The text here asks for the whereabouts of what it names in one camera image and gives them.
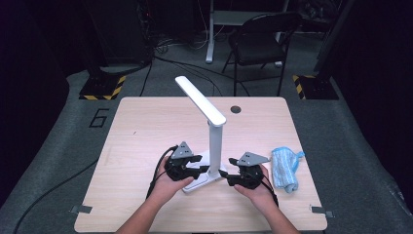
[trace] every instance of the forearm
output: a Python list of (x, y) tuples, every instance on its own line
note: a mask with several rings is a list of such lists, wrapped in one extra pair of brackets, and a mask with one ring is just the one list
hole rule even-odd
[(116, 233), (148, 233), (155, 219), (156, 214), (161, 209), (162, 204), (150, 197), (137, 209), (133, 215), (119, 228)]
[(261, 213), (265, 216), (268, 223), (270, 224), (273, 234), (299, 233), (276, 204), (265, 206), (261, 209)]

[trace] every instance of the human hand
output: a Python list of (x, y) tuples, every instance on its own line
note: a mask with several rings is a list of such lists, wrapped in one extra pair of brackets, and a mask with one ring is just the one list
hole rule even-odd
[[(262, 170), (263, 175), (265, 176), (262, 181), (267, 184), (268, 186), (271, 187), (270, 182), (268, 181), (267, 178), (268, 176), (268, 170), (260, 165), (260, 168)], [(248, 189), (245, 188), (239, 184), (235, 184), (234, 188), (241, 194), (243, 194), (245, 197), (249, 198), (249, 200), (252, 202), (254, 207), (258, 209), (261, 213), (265, 211), (265, 209), (270, 205), (270, 204), (276, 204), (274, 202), (273, 194), (268, 190), (267, 187), (265, 187), (263, 184), (260, 184), (258, 187), (255, 189)]]
[(157, 172), (157, 180), (155, 182), (155, 187), (148, 198), (156, 200), (161, 205), (164, 205), (167, 201), (169, 201), (179, 189), (182, 189), (194, 180), (193, 177), (187, 177), (182, 180), (173, 181), (165, 173), (165, 163), (167, 162), (167, 160), (168, 157), (165, 157), (162, 160), (159, 166), (159, 170)]

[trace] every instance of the chair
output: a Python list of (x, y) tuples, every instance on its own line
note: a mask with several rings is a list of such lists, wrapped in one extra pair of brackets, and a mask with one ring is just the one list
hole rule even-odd
[[(265, 14), (247, 20), (237, 32), (230, 35), (228, 42), (231, 53), (225, 62), (222, 73), (225, 72), (228, 64), (234, 64), (234, 97), (237, 95), (237, 83), (242, 84), (244, 81), (257, 80), (239, 81), (237, 65), (262, 64), (262, 69), (267, 63), (278, 61), (282, 63), (282, 70), (281, 75), (275, 77), (280, 77), (277, 96), (280, 95), (289, 41), (300, 23), (301, 15), (296, 12)], [(275, 37), (277, 32), (282, 34), (279, 42)], [(230, 62), (232, 55), (235, 56), (234, 62)]]

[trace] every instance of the blue cloth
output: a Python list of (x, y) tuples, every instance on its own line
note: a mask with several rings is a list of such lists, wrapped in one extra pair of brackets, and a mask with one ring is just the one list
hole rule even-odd
[(303, 151), (295, 154), (288, 147), (280, 147), (273, 150), (272, 170), (273, 182), (277, 188), (285, 189), (291, 193), (298, 189), (298, 180), (295, 177), (299, 159), (305, 156)]

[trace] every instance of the finger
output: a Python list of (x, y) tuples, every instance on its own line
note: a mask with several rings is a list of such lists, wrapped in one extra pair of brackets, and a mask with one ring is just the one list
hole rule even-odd
[(239, 185), (239, 184), (235, 184), (234, 185), (235, 190), (237, 190), (237, 192), (245, 195), (245, 190), (246, 188), (244, 188), (243, 186)]
[(190, 176), (190, 177), (186, 177), (186, 178), (182, 179), (181, 181), (182, 181), (183, 187), (185, 187), (186, 185), (188, 185), (192, 181), (194, 181), (194, 178)]
[(262, 164), (259, 165), (259, 167), (262, 170), (262, 174), (264, 174), (264, 176), (268, 177), (268, 170), (266, 167), (264, 167)]

